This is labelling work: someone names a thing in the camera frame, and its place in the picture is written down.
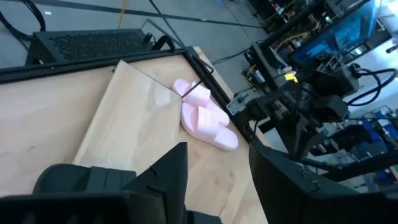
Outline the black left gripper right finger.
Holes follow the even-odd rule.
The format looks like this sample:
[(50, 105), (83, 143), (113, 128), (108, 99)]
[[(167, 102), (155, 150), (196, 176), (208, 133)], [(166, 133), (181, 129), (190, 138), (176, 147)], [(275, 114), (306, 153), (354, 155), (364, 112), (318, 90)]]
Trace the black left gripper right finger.
[(251, 143), (249, 165), (268, 224), (398, 224), (398, 196), (361, 194), (259, 141)]

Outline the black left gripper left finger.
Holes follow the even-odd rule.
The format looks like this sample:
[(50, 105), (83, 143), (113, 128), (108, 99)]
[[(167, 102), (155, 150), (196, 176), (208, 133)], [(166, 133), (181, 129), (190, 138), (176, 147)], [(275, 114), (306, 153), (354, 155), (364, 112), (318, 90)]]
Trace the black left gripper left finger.
[(186, 224), (188, 144), (180, 142), (123, 186), (131, 192), (131, 224)]

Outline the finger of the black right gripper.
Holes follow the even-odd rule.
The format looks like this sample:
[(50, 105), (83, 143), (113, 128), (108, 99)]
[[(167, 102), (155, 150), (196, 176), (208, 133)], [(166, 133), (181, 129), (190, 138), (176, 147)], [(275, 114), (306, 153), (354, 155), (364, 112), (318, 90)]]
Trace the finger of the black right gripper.
[(297, 126), (297, 157), (303, 159), (308, 155), (312, 147), (312, 139), (316, 135), (316, 129), (308, 123), (299, 123)]
[(279, 135), (291, 157), (298, 157), (297, 124), (291, 122), (281, 122), (279, 124)]

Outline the pink slide sandal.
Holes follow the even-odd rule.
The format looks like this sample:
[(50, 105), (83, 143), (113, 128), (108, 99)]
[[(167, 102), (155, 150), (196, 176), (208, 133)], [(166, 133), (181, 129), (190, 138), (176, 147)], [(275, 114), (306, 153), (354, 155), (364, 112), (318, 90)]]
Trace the pink slide sandal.
[(188, 134), (225, 151), (238, 148), (237, 135), (221, 124), (216, 112), (182, 103), (180, 121)]
[(172, 85), (172, 89), (189, 105), (206, 107), (210, 102), (211, 91), (201, 84), (198, 85), (197, 82), (178, 79)]

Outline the black metal beam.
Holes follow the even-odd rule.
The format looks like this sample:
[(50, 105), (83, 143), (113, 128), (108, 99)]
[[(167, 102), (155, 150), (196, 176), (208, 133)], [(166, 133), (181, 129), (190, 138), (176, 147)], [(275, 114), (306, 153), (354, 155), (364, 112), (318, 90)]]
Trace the black metal beam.
[(301, 159), (297, 160), (297, 162), (326, 170), (327, 173), (323, 174), (324, 177), (335, 182), (341, 182), (359, 175), (384, 170), (394, 165), (398, 165), (398, 151), (389, 151), (370, 159), (365, 159), (360, 162), (352, 162), (341, 167), (327, 164), (325, 162), (314, 161), (312, 159)]

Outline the blue storage crate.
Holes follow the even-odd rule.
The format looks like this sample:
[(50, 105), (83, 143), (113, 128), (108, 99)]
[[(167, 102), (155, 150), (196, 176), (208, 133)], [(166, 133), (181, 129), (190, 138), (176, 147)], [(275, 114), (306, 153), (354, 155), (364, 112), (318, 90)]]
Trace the blue storage crate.
[(368, 130), (373, 142), (382, 142), (387, 151), (398, 150), (398, 109), (382, 106), (354, 121)]

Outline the grey computer monitor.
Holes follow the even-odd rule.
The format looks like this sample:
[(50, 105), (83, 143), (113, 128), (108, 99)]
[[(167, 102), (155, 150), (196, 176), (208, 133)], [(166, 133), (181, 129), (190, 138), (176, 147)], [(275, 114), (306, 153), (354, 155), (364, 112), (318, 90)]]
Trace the grey computer monitor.
[(346, 8), (346, 14), (306, 40), (289, 59), (305, 66), (323, 54), (348, 53), (372, 36), (381, 3), (382, 0), (355, 0)]

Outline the black perforated metal box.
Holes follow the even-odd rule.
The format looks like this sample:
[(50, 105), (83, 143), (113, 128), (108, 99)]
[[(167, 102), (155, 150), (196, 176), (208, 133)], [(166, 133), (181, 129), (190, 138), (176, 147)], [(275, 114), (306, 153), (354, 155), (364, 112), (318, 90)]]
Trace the black perforated metal box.
[(33, 33), (26, 65), (131, 55), (150, 50), (155, 37), (141, 29), (46, 31)]

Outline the grey metal frame bracket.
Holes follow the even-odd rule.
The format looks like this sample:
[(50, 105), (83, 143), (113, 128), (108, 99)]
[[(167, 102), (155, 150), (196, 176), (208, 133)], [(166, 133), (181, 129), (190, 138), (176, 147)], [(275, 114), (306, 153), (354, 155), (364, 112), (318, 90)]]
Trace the grey metal frame bracket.
[(235, 115), (236, 113), (242, 111), (247, 103), (246, 98), (249, 96), (248, 93), (237, 93), (234, 98), (226, 105), (229, 113)]

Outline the wooden shelf with black frame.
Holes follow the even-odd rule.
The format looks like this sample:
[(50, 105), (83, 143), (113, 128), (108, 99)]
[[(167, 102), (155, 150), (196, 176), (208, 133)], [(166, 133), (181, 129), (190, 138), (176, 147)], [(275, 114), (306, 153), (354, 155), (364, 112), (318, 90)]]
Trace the wooden shelf with black frame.
[(215, 152), (181, 127), (182, 98), (172, 91), (178, 78), (198, 79), (183, 55), (120, 61), (74, 164), (141, 173), (180, 141), (188, 142), (191, 162)]

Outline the black metal table frame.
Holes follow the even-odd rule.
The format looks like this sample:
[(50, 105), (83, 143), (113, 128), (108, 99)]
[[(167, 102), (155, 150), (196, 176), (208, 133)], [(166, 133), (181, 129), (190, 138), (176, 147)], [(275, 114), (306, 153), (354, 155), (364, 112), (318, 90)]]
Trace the black metal table frame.
[[(210, 90), (214, 91), (215, 100), (225, 109), (232, 100), (233, 92), (205, 56), (201, 56), (201, 48), (188, 47), (176, 50), (155, 50), (132, 54), (122, 59), (127, 62), (140, 62), (157, 58), (181, 55), (193, 69), (197, 77)], [(0, 69), (0, 85), (34, 80), (38, 78), (66, 75), (73, 72), (85, 72), (97, 68), (115, 67), (120, 58), (106, 58), (71, 63), (48, 63), (45, 65), (29, 65)]]

